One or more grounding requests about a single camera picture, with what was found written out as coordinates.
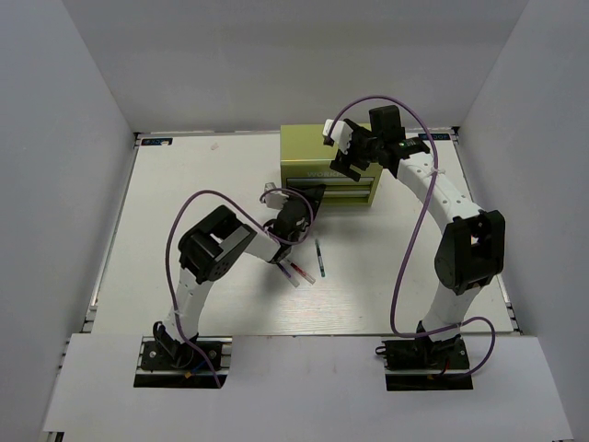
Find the green bottom drawer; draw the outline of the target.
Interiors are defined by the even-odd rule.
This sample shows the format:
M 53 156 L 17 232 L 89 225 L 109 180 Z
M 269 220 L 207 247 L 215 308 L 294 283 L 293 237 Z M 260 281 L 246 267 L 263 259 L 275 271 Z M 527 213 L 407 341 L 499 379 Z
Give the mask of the green bottom drawer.
M 322 203 L 332 206 L 370 206 L 371 193 L 368 190 L 355 189 L 326 189 Z

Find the green drawer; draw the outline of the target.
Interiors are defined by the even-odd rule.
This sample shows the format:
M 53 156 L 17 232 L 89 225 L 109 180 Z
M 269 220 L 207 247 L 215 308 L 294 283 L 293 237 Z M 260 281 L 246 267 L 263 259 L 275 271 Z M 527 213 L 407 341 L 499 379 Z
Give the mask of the green drawer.
M 368 190 L 355 189 L 326 189 L 322 203 L 332 206 L 370 206 L 371 193 Z
M 370 190 L 374 183 L 372 177 L 361 177 L 358 181 L 347 177 L 299 177 L 287 178 L 284 184 L 296 188 L 308 188 L 325 185 L 327 188 L 343 188 L 344 190 Z

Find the green top drawer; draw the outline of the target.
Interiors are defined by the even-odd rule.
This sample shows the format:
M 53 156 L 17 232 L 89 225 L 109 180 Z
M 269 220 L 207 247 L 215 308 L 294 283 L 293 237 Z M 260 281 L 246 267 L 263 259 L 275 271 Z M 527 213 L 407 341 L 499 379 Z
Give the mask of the green top drawer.
M 325 185 L 327 188 L 343 188 L 344 190 L 370 190 L 374 183 L 372 177 L 361 177 L 358 181 L 347 177 L 299 177 L 287 178 L 284 184 L 296 188 L 308 188 Z

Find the green capped clear pen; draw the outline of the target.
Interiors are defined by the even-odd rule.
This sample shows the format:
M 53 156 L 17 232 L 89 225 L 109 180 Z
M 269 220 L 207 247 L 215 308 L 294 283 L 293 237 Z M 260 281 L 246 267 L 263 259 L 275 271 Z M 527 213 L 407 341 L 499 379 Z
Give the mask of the green capped clear pen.
M 325 265 L 323 262 L 323 256 L 322 256 L 322 251 L 321 251 L 319 239 L 315 238 L 314 243 L 315 243 L 316 253 L 317 253 L 317 257 L 318 257 L 318 268 L 319 268 L 320 276 L 322 278 L 325 278 L 326 277 Z

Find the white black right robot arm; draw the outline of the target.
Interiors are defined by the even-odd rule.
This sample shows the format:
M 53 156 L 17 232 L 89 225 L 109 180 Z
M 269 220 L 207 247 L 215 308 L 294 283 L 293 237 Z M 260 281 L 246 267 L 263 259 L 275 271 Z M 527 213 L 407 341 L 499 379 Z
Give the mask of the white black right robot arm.
M 401 333 L 386 347 L 390 368 L 444 368 L 458 349 L 461 327 L 475 297 L 502 272 L 505 219 L 471 202 L 440 167 L 431 132 L 409 138 L 398 106 L 369 111 L 370 126 L 338 116 L 326 121 L 325 145 L 338 148 L 332 170 L 352 180 L 371 165 L 388 170 L 422 203 L 418 218 L 431 216 L 441 231 L 434 256 L 439 285 L 414 333 Z

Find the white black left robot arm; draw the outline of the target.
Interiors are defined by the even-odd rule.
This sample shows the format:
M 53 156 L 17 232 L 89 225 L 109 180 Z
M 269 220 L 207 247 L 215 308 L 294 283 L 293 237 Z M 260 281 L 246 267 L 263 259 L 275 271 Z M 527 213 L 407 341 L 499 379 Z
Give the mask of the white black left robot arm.
M 218 196 L 227 204 L 217 206 L 179 239 L 179 282 L 170 290 L 172 308 L 153 327 L 155 341 L 173 367 L 202 361 L 195 349 L 199 319 L 214 282 L 244 254 L 282 269 L 293 247 L 305 241 L 325 190 L 324 184 L 286 189 L 268 184 L 260 201 L 277 214 L 263 225 L 220 192 L 197 193 Z

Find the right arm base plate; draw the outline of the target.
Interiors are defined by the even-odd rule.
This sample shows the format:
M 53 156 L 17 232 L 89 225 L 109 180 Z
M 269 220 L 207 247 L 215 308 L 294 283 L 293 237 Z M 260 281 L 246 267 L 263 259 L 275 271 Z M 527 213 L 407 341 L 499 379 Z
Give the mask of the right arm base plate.
M 387 391 L 472 390 L 464 340 L 431 343 L 427 338 L 383 341 L 375 349 L 385 366 Z

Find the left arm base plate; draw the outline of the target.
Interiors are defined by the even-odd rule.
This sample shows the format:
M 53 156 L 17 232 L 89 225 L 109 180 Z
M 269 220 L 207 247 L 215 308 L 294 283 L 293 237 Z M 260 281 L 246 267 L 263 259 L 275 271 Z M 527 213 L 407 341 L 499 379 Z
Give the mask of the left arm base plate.
M 232 353 L 231 338 L 203 338 L 197 341 L 211 361 L 219 385 L 224 386 Z M 143 389 L 212 389 L 218 386 L 203 357 L 191 347 L 176 361 L 153 337 L 142 340 L 133 386 Z

